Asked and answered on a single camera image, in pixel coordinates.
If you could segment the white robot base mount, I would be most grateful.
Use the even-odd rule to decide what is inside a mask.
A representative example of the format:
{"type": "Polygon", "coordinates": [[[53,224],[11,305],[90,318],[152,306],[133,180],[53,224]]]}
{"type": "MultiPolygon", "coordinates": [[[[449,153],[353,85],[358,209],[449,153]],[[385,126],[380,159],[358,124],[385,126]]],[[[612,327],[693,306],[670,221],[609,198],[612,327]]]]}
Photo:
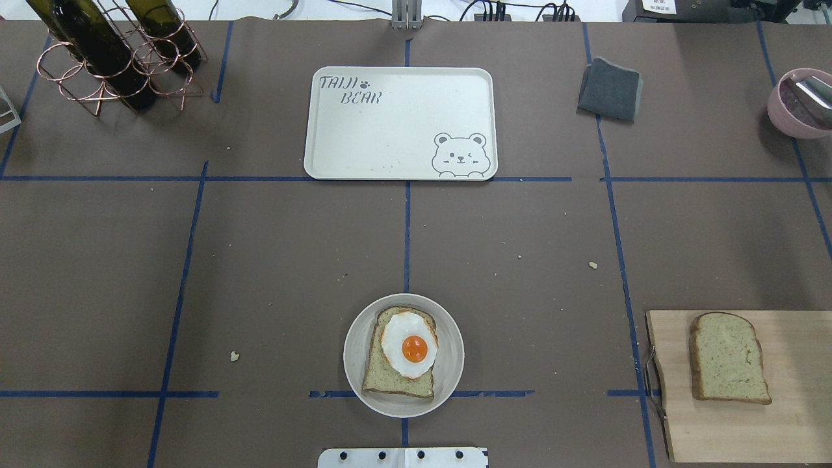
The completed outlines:
{"type": "Polygon", "coordinates": [[[318,457],[318,467],[488,467],[480,447],[333,448],[318,457]]]}

